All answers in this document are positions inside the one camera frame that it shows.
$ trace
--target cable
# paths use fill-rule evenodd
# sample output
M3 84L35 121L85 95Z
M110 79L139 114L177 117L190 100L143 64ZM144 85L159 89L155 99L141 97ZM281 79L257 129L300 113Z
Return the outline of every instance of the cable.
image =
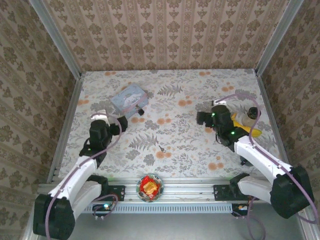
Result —
M118 204L118 196L116 194L108 194L108 195L105 195L105 196L98 197L98 198L96 198L95 200L92 201L92 202L97 202L97 201L100 201L100 200L108 198L108 197L114 197L115 198L115 204L114 204L113 208L105 215L105 217L110 215L115 210L115 208L116 208L116 206ZM93 216L94 217L96 217L96 212L101 208L103 208L103 206L97 206L97 207L95 207L93 209Z
M215 133L215 140L218 144L222 144L221 142L218 141L218 133Z
M236 212L236 211L233 211L232 213L238 215L239 217L242 217L243 219L246 219L247 221L249 221L249 219L248 219L247 217L242 216L240 213L238 213L238 212ZM262 240L265 240L266 237L267 237L267 231L266 231L266 228L265 228L264 224L263 224L257 217L255 217L255 216L252 216L252 215L251 215L251 216L250 216L250 219L255 220L255 221L260 225L260 227L261 227L261 229L262 229ZM250 227L250 230L249 230L249 234L250 234L250 237L251 237L252 239L254 239L254 236L253 236L252 233L251 233L251 227Z
M122 127L121 127L121 124L120 122L118 121L118 119L114 116L109 116L108 114L105 114L105 113L94 113L91 115L91 118L93 116L96 116L96 115L105 115L107 116L108 118L112 118L114 119L115 123L119 126L119 136L118 138L115 140L114 143L110 144L109 146L107 146L104 150L88 157L86 160L84 160L83 162L81 162L79 164L78 167L76 167L72 172L71 174L66 178L66 180L64 181L64 183L61 185L61 187L59 188L59 190L56 192L56 194L54 195L54 197L52 198L52 200L50 201L49 203L49 206L46 210L46 214L45 214L45 220L44 220L44 226L45 226L45 236L47 238L47 240L51 240L51 237L50 237L50 232L49 232L49 216L50 216L50 211L51 211L51 208L55 202L55 200L57 199L57 197L59 196L59 194L61 193L62 189L66 186L66 184L69 182L69 180L72 178L72 176L77 172L78 169L80 169L84 164L86 164L87 162L89 162L90 160L94 159L95 157L99 156L100 154L103 154L103 153L106 153L109 149L113 148L119 141L120 137L121 137L121 134L122 134Z
M254 205L254 200L256 200L256 197L253 197L251 199L250 203L249 203L248 214L246 216L246 225L248 227L248 231L249 231L250 237L254 240L255 237L254 237L254 235L252 234L252 231L251 231L250 218L256 220L259 223L259 225L261 226L262 231L263 231L262 240L265 240L266 239L266 235L267 235L267 231L266 231L266 228L265 228L264 224L258 218L256 218L255 216L250 216L250 211L251 211L252 206Z

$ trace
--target red food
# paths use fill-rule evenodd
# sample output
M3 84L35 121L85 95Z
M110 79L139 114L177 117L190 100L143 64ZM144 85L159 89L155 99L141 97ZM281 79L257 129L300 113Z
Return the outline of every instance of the red food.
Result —
M156 190L154 190L151 194L147 194L145 189L144 189L144 185L146 185L147 183L154 183L157 188ZM157 184L155 182L155 180L153 180L152 178L150 178L149 176L145 176L142 181L141 181L141 184L140 184L140 192L143 192L145 194L147 194L147 196L150 198L150 200L153 200L155 198L155 196L157 195L157 193L159 192L159 189L160 189L160 184Z

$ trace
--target small black object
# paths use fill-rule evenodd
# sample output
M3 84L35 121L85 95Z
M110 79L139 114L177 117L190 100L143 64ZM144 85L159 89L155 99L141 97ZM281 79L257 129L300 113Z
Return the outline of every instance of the small black object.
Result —
M232 215L235 217L247 216L249 204L232 204Z
M240 160L241 160L241 163L240 163L241 166L244 166L244 165L246 165L247 167L253 166L253 164L249 162L247 159L245 159L243 156L240 156Z
M258 108L256 106L250 107L247 115L249 118L256 120L258 117Z
M301 184L312 201L315 200L307 171L302 166L292 167L290 173ZM277 175L273 180L270 201L274 210L283 218L292 215L309 206L304 194L299 190L287 174Z
M117 119L121 125L121 130L124 133L126 131L126 129L128 128L128 120L126 119L125 116L119 117ZM117 136L120 134L120 128L118 125L116 125L115 123L110 124L110 133L113 136Z
M142 116L145 113L145 111L142 108L140 108L138 105L135 105L135 108L138 111L138 114L140 116Z
M213 119L211 117L211 113L198 111L196 113L196 123L198 125L203 125L205 123L206 128L212 128L213 126Z

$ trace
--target black mounting plate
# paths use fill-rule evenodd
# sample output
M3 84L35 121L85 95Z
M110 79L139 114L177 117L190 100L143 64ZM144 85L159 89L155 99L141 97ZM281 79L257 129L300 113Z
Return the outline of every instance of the black mounting plate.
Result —
M242 193L235 196L231 189L230 185L213 185L213 194L215 201L247 201L249 199L248 195L243 195Z
M126 186L124 186L124 185L109 185L107 194L115 194L118 197L118 201L123 202L125 200L125 194L126 194L125 189L126 189ZM102 201L103 202L113 202L114 198L112 196L106 197L105 199L102 199L99 202L102 202ZM103 208L104 204L95 204L92 206L92 209L94 209L98 206L100 206L101 209L99 209L97 211L98 212L105 212L105 214L104 213L97 213L96 216L104 217L108 214L108 212L110 212L110 210Z

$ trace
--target yellow object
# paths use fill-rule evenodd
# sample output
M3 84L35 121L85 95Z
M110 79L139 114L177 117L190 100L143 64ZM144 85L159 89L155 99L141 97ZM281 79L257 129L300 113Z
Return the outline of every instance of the yellow object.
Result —
M145 191L145 194L150 195L152 194L155 190L157 190L157 185L154 182L148 182L143 186L143 189Z
M233 121L233 126L242 128L242 129L244 129L246 132L250 133L251 127L249 127L249 126L243 126L243 125L241 125L240 123L238 123L238 122L236 121L236 115L237 115L237 114L235 113L235 114L233 114L232 117L231 117L231 120ZM252 130L252 137L254 137L254 138L259 137L261 134L262 134L262 131L260 131L259 129L254 128L254 129Z

